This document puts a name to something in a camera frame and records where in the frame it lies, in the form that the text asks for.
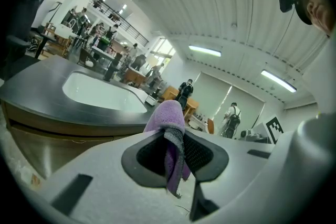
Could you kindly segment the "purple cloth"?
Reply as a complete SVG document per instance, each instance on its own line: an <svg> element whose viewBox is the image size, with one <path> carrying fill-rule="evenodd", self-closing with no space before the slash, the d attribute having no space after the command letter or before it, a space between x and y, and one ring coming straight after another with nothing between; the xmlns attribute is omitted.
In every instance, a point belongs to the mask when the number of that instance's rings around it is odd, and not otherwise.
<svg viewBox="0 0 336 224"><path fill-rule="evenodd" d="M180 198L178 186L181 180L188 180L191 173L186 164L184 134L185 121L179 102L167 100L162 102L151 115L144 132L163 131L167 142L164 150L164 169L166 188L176 198Z"/></svg>

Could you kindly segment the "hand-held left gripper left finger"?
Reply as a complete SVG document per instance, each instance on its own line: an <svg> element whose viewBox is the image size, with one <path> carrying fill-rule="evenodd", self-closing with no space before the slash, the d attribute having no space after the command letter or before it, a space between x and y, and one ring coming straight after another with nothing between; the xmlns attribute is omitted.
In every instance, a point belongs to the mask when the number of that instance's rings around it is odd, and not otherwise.
<svg viewBox="0 0 336 224"><path fill-rule="evenodd" d="M123 152L151 135L153 131L88 149L42 184L34 205L56 224L191 224L186 208L166 189L139 186L122 168ZM52 203L78 175L92 181L65 215Z"/></svg>

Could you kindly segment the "black office chair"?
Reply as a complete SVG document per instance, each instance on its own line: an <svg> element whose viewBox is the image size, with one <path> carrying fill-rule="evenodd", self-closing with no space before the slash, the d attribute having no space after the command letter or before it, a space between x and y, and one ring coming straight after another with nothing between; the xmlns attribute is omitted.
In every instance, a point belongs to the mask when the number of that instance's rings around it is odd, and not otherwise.
<svg viewBox="0 0 336 224"><path fill-rule="evenodd" d="M31 26L40 0L16 0L6 27L4 47L0 52L0 78L8 80L39 60L26 55Z"/></svg>

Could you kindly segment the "wooden shelf rack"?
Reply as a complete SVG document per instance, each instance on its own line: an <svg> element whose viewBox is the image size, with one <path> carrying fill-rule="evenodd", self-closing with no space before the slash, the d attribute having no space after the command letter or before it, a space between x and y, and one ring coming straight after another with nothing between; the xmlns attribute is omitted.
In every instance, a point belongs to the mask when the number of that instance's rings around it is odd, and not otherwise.
<svg viewBox="0 0 336 224"><path fill-rule="evenodd" d="M58 55L63 58L67 58L70 46L73 44L77 37L69 37L68 39L65 39L55 35L55 25L57 24L45 24L43 34L45 34L49 38L49 40L44 45L41 54L47 57L49 57L50 55Z"/></svg>

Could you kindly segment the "grey window blinds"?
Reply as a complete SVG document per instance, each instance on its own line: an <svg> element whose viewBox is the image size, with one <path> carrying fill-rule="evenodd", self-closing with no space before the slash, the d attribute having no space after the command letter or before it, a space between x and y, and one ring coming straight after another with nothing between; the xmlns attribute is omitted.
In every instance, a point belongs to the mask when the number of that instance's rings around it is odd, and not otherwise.
<svg viewBox="0 0 336 224"><path fill-rule="evenodd" d="M192 98L199 103L196 113L214 122L214 133L218 134L224 125L224 114L231 103L236 102L242 112L240 125L235 136L251 129L260 115L264 102L222 80L201 72L194 85Z"/></svg>

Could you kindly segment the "dark chair with white cushion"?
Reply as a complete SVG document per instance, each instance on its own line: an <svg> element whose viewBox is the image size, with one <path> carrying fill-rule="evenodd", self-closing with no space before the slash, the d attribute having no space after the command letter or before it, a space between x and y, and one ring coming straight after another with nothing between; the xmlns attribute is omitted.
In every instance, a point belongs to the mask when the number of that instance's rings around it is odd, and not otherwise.
<svg viewBox="0 0 336 224"><path fill-rule="evenodd" d="M94 57L85 49L81 49L77 64L93 69L96 66Z"/></svg>

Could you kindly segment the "black balcony railing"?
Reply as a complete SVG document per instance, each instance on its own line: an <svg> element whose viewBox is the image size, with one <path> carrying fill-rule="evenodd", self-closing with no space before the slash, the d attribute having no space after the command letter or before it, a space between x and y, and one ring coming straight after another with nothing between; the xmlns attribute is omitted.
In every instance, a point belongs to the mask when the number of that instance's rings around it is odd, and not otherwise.
<svg viewBox="0 0 336 224"><path fill-rule="evenodd" d="M149 43L149 41L133 25L124 19L121 14L106 5L103 1L89 0L87 9L97 17L101 17L113 25L118 24L119 28L135 39L139 45L145 47Z"/></svg>

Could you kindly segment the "white sink basin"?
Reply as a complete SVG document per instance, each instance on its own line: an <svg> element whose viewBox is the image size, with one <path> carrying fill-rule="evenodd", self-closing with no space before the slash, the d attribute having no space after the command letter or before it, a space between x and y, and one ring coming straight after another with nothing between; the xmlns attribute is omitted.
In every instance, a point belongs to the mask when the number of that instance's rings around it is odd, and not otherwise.
<svg viewBox="0 0 336 224"><path fill-rule="evenodd" d="M82 104L133 113L147 112L133 92L86 74L72 73L62 90L68 98Z"/></svg>

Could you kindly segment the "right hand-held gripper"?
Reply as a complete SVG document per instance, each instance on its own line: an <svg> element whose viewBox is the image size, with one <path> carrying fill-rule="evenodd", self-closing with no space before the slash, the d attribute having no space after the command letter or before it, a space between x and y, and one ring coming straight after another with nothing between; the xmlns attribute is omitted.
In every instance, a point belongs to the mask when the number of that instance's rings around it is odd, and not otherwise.
<svg viewBox="0 0 336 224"><path fill-rule="evenodd" d="M251 130L252 134L259 134L262 138L267 138L268 143L276 144L280 135L284 134L278 117L274 114L261 123L254 126Z"/></svg>

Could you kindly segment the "wooden cabinet with white top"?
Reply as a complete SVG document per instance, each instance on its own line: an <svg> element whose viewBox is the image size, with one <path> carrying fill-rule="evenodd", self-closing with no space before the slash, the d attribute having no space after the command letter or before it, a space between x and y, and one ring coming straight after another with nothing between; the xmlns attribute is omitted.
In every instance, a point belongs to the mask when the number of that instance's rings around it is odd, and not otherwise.
<svg viewBox="0 0 336 224"><path fill-rule="evenodd" d="M125 84L132 83L133 87L139 88L139 86L145 81L146 77L139 71L129 67L123 77Z"/></svg>

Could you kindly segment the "grey table with white top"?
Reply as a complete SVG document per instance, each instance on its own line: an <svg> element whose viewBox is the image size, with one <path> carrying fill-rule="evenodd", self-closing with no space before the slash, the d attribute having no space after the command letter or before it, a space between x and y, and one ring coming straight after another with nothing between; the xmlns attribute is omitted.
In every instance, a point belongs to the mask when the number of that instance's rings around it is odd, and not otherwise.
<svg viewBox="0 0 336 224"><path fill-rule="evenodd" d="M104 52L103 50L99 49L96 46L91 47L91 52L93 52L93 58L97 61L98 58L95 57L95 55L98 55L99 58L108 59L110 62L114 60L114 57L108 54L107 52Z"/></svg>

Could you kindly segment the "light wooden desk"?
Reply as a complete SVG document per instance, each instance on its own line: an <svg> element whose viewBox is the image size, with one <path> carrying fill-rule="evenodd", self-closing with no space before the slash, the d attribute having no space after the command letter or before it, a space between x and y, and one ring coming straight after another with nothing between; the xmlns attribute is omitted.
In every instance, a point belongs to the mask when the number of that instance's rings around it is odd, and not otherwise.
<svg viewBox="0 0 336 224"><path fill-rule="evenodd" d="M172 86L168 86L166 90L164 91L164 93L162 94L162 98L164 101L173 100L177 96L177 94L178 94L178 89ZM183 110L185 122L188 122L191 119L191 116L196 111L198 106L199 106L199 103L197 101L195 101L192 98L188 98L187 105L185 109Z"/></svg>

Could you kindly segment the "long ceiling light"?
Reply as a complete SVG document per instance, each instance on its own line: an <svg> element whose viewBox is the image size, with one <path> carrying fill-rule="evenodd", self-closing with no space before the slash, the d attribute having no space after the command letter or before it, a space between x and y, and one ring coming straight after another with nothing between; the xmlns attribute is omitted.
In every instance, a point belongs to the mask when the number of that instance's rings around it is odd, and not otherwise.
<svg viewBox="0 0 336 224"><path fill-rule="evenodd" d="M215 57L220 57L222 55L220 51L213 50L213 49L208 49L208 48L203 48L203 47L198 47L198 46L193 46L193 45L189 45L188 47L192 51L201 52L201 53L212 55Z"/></svg>
<svg viewBox="0 0 336 224"><path fill-rule="evenodd" d="M273 82L279 84L280 86L282 86L283 88L285 88L286 90L288 90L291 93L295 93L297 91L297 89L294 86L292 86L291 84L289 84L285 80L281 79L280 77L274 75L273 73L271 73L267 70L263 70L261 72L261 75L263 75L264 77L266 77L266 78L272 80Z"/></svg>

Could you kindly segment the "dark wooden sink cabinet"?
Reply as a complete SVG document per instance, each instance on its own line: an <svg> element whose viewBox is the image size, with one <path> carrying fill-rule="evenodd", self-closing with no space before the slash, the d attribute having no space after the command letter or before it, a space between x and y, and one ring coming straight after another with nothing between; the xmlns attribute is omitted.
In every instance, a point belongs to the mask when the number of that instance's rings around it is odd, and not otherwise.
<svg viewBox="0 0 336 224"><path fill-rule="evenodd" d="M143 132L154 111L145 102L146 92L114 80L106 83L133 92L147 112L76 102L62 90L74 72L103 81L102 75L53 56L27 67L0 87L6 126L28 163L44 179L91 147Z"/></svg>

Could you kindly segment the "person's torso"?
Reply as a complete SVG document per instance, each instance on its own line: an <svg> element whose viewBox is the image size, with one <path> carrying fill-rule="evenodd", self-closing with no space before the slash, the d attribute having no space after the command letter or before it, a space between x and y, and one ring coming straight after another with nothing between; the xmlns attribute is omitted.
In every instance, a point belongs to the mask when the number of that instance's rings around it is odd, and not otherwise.
<svg viewBox="0 0 336 224"><path fill-rule="evenodd" d="M336 113L336 31L303 75L319 111Z"/></svg>

